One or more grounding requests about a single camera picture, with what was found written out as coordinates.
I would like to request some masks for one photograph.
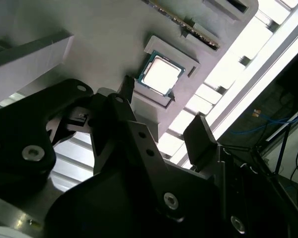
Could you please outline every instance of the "metal rod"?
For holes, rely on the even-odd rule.
[[[283,143],[282,143],[282,147],[280,149],[278,161],[277,161],[276,168],[275,168],[275,174],[279,173],[279,169],[282,164],[282,160],[283,160],[283,156],[284,156],[284,152],[285,152],[285,148],[286,148],[286,144],[287,144],[287,139],[288,139],[291,127],[292,127],[291,124],[287,125],[286,131],[285,131],[285,136],[284,136]]]

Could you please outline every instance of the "black metal bracket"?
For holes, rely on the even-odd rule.
[[[0,109],[0,192],[30,190],[46,179],[56,161],[57,115],[91,95],[87,85],[69,79]]]

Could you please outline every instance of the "blue cable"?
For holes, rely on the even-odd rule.
[[[236,132],[236,131],[231,131],[232,134],[235,134],[235,135],[244,135],[244,134],[249,134],[249,133],[252,133],[252,132],[256,132],[262,128],[265,128],[266,126],[269,126],[269,125],[273,125],[273,124],[288,124],[288,123],[294,123],[294,122],[297,122],[298,121],[298,117],[295,118],[294,120],[292,121],[285,121],[285,120],[289,120],[289,118],[284,118],[284,119],[280,119],[280,120],[273,120],[273,119],[270,119],[268,116],[265,116],[263,114],[259,114],[261,117],[265,118],[266,120],[270,121],[270,123],[268,123],[267,125],[262,125],[260,127],[257,127],[255,129],[252,129],[252,130],[247,130],[247,131],[241,131],[241,132]]]
[[[271,123],[268,123],[267,126],[272,125],[272,124],[276,124],[276,123],[275,122],[271,122]],[[255,128],[255,129],[252,129],[252,130],[241,131],[241,132],[231,131],[231,133],[232,134],[235,134],[235,135],[245,135],[245,134],[249,134],[249,133],[258,131],[258,130],[264,128],[264,127],[266,127],[266,125],[262,125],[262,126],[260,126],[258,128]]]

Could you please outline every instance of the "bolt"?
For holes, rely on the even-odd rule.
[[[28,161],[40,161],[44,157],[44,150],[37,145],[29,145],[22,150],[22,156]]]
[[[84,86],[81,86],[81,85],[77,86],[77,89],[83,92],[86,92],[87,90]]]
[[[164,203],[168,208],[176,210],[179,207],[178,199],[170,192],[166,192],[163,196]]]
[[[116,97],[116,100],[120,103],[123,103],[124,102],[124,99],[120,98],[120,97]]]
[[[245,226],[241,222],[241,220],[235,216],[230,217],[230,221],[232,222],[232,225],[234,228],[240,233],[240,234],[245,234]]]

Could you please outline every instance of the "white panel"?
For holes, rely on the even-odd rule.
[[[74,138],[81,140],[89,145],[91,145],[90,135],[82,132],[76,132]]]
[[[83,169],[79,166],[70,164],[64,160],[57,159],[53,171],[62,175],[76,179],[78,181],[85,181],[93,176],[93,172]]]
[[[194,111],[195,113],[201,112],[204,115],[207,115],[212,109],[213,105],[199,96],[194,95],[185,107]]]
[[[65,179],[57,177],[55,175],[51,175],[51,179],[52,179],[54,186],[63,192],[66,192],[70,188],[75,187],[77,185],[77,183],[65,180]]]
[[[180,160],[182,160],[183,157],[186,155],[186,153],[188,153],[187,147],[185,143],[183,143],[180,149],[178,149],[178,151],[172,156],[172,158],[170,159],[170,162],[174,164],[178,164]]]
[[[258,0],[258,3],[259,9],[278,24],[282,24],[290,14],[287,9],[275,0]]]
[[[272,35],[273,32],[268,30],[262,21],[254,17],[229,50],[239,57],[246,56],[253,59]]]
[[[214,88],[222,86],[228,89],[244,69],[245,66],[238,62],[238,57],[227,52],[205,80],[205,83]]]
[[[180,114],[175,118],[169,129],[183,134],[184,130],[188,127],[194,116],[186,111],[181,111]]]
[[[160,138],[159,143],[157,144],[157,147],[160,152],[173,156],[183,143],[184,143],[183,140],[180,140],[168,133],[165,133]]]
[[[220,93],[218,93],[217,91],[213,90],[205,84],[202,84],[195,94],[212,104],[218,103],[218,101],[222,97]]]
[[[94,167],[93,152],[79,145],[65,141],[54,148],[56,153],[67,156],[88,166]]]

